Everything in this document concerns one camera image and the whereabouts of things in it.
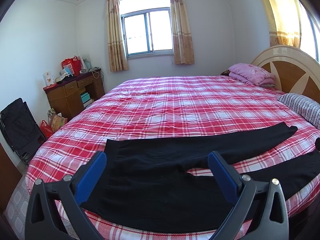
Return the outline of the window with grey frame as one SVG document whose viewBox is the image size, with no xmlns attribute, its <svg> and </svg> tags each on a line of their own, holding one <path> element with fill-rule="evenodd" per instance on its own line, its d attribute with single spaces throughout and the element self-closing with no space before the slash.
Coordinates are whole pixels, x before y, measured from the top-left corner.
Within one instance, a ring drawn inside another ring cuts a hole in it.
<svg viewBox="0 0 320 240">
<path fill-rule="evenodd" d="M 169 7 L 123 14 L 121 23 L 128 58 L 173 54 Z"/>
</svg>

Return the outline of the red plaid bed sheet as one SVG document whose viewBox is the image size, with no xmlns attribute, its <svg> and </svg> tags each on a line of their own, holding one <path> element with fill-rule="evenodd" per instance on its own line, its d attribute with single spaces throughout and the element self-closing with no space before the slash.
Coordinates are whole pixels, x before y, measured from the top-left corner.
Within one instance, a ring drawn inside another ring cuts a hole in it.
<svg viewBox="0 0 320 240">
<path fill-rule="evenodd" d="M 247 131 L 284 122 L 294 136 L 235 165 L 256 171 L 311 152 L 319 130 L 278 101 L 281 91 L 226 76 L 149 77 L 125 81 L 53 134 L 31 160 L 25 182 L 59 181 L 105 148 L 107 139 L 191 137 Z"/>
</svg>

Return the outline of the brown wooden desk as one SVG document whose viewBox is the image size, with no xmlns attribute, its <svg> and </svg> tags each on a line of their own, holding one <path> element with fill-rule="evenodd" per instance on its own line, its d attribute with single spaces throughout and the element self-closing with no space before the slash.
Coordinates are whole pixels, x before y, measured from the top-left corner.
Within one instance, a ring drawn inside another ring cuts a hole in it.
<svg viewBox="0 0 320 240">
<path fill-rule="evenodd" d="M 56 113 L 71 120 L 84 109 L 81 93 L 88 93 L 93 101 L 105 95 L 103 87 L 103 72 L 97 69 L 71 78 L 66 82 L 43 89 L 49 105 Z"/>
</svg>

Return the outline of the beige curtain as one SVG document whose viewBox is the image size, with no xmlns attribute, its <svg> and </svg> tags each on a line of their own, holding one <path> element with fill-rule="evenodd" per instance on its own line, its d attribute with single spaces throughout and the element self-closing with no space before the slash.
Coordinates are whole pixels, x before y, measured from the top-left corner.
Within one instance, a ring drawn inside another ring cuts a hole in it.
<svg viewBox="0 0 320 240">
<path fill-rule="evenodd" d="M 194 64 L 193 40 L 185 0 L 170 0 L 170 10 L 175 64 Z"/>
<path fill-rule="evenodd" d="M 128 70 L 124 47 L 120 0 L 106 0 L 107 47 L 111 72 Z"/>
</svg>

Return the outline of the striped grey pillow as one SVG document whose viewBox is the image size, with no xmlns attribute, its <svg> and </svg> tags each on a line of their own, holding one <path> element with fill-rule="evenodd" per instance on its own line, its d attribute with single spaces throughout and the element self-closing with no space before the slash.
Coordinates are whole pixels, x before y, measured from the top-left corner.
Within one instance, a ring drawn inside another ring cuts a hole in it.
<svg viewBox="0 0 320 240">
<path fill-rule="evenodd" d="M 277 100 L 302 116 L 317 129 L 320 128 L 320 105 L 315 100 L 296 93 L 280 95 Z"/>
</svg>

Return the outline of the white greeting card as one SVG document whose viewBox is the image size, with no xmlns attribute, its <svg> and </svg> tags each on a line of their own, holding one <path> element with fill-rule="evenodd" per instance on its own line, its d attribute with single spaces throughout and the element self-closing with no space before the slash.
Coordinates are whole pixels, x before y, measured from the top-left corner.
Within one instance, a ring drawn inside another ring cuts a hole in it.
<svg viewBox="0 0 320 240">
<path fill-rule="evenodd" d="M 46 86 L 51 86 L 55 83 L 55 79 L 54 79 L 53 75 L 51 74 L 51 72 L 45 72 L 43 74 L 43 78 L 44 78 L 44 82 L 45 82 Z"/>
</svg>

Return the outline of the folded pink blanket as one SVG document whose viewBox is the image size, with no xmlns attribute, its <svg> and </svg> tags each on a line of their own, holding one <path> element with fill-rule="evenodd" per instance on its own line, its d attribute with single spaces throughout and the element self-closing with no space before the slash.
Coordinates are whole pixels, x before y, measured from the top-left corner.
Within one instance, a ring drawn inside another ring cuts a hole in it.
<svg viewBox="0 0 320 240">
<path fill-rule="evenodd" d="M 245 63 L 237 63 L 228 68 L 229 76 L 248 85 L 274 87 L 274 75 L 264 68 Z"/>
</svg>

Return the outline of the black pants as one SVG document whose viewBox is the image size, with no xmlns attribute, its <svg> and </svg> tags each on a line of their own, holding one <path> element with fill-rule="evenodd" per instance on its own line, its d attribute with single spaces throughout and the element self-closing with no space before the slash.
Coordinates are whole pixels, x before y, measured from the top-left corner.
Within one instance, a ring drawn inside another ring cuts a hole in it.
<svg viewBox="0 0 320 240">
<path fill-rule="evenodd" d="M 205 137 L 115 141 L 105 146 L 107 165 L 82 207 L 109 222 L 157 233 L 191 233 L 217 229 L 231 210 L 212 176 L 189 170 L 207 168 L 217 151 L 233 165 L 295 142 L 296 156 L 253 171 L 268 182 L 277 178 L 291 198 L 319 174 L 319 133 L 302 135 L 284 122 L 271 127 Z"/>
</svg>

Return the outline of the right beige curtain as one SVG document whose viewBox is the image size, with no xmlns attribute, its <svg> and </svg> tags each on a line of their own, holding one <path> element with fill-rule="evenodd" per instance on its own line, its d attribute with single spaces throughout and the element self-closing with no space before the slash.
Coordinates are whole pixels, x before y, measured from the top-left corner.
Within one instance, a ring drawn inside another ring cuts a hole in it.
<svg viewBox="0 0 320 240">
<path fill-rule="evenodd" d="M 194 64 L 193 40 L 185 0 L 170 0 L 170 10 L 175 64 Z"/>
</svg>

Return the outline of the red bag on floor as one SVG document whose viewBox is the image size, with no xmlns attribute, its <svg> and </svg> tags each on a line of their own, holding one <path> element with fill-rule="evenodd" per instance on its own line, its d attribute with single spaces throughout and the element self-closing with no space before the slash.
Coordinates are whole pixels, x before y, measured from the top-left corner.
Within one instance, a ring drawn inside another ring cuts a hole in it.
<svg viewBox="0 0 320 240">
<path fill-rule="evenodd" d="M 46 136 L 47 139 L 50 138 L 54 134 L 51 126 L 45 120 L 41 121 L 40 130 Z"/>
</svg>

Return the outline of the black folding chair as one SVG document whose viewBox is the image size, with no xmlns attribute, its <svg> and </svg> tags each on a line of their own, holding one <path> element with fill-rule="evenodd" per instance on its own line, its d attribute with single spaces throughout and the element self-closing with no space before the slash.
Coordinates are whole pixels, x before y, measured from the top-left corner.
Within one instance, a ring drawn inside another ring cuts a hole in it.
<svg viewBox="0 0 320 240">
<path fill-rule="evenodd" d="M 1 111 L 1 132 L 20 160 L 28 165 L 37 150 L 47 141 L 27 103 L 16 99 Z"/>
</svg>

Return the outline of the left beige curtain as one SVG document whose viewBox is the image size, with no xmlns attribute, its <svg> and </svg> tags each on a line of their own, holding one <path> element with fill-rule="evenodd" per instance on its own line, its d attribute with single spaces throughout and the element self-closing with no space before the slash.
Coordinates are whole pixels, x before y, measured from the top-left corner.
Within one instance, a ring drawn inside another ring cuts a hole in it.
<svg viewBox="0 0 320 240">
<path fill-rule="evenodd" d="M 106 0 L 107 47 L 111 72 L 128 70 L 124 47 L 120 0 Z"/>
</svg>

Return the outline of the teal box under desk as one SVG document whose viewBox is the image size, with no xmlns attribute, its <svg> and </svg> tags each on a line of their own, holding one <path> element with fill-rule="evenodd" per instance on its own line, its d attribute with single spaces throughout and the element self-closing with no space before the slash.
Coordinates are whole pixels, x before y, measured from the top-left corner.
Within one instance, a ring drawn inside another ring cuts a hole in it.
<svg viewBox="0 0 320 240">
<path fill-rule="evenodd" d="M 80 94 L 80 96 L 82 103 L 86 103 L 91 99 L 90 95 L 87 92 Z"/>
</svg>

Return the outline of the red gift bag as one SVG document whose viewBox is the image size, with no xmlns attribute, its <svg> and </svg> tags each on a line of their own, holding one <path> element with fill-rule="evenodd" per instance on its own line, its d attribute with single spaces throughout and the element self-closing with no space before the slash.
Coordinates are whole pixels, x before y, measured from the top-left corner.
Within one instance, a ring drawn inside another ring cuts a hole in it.
<svg viewBox="0 0 320 240">
<path fill-rule="evenodd" d="M 77 56 L 74 56 L 73 58 L 63 60 L 61 66 L 63 69 L 68 67 L 72 75 L 78 76 L 81 70 L 81 60 Z"/>
</svg>

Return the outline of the patterned paper bag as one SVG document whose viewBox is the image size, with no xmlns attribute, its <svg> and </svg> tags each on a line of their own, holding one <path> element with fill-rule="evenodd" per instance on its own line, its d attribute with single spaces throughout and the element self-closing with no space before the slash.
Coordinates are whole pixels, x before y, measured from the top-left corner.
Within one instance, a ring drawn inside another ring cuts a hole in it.
<svg viewBox="0 0 320 240">
<path fill-rule="evenodd" d="M 48 121 L 52 131 L 55 133 L 62 126 L 67 124 L 68 119 L 58 115 L 56 111 L 52 108 L 48 111 Z"/>
</svg>

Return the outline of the cream and brown headboard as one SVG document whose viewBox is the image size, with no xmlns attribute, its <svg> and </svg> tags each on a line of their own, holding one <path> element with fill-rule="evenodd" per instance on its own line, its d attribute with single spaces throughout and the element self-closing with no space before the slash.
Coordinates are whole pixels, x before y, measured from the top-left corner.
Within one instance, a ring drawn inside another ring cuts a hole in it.
<svg viewBox="0 0 320 240">
<path fill-rule="evenodd" d="M 310 55 L 292 46 L 272 46 L 252 62 L 274 75 L 275 88 L 319 102 L 320 67 Z"/>
</svg>

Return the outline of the yellow side curtain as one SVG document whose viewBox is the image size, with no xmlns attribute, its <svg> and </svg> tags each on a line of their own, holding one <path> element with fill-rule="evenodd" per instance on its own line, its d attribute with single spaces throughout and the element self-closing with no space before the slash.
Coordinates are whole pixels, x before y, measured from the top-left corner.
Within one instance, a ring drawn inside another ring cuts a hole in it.
<svg viewBox="0 0 320 240">
<path fill-rule="evenodd" d="M 268 21 L 270 46 L 300 48 L 302 24 L 298 0 L 261 0 Z"/>
</svg>

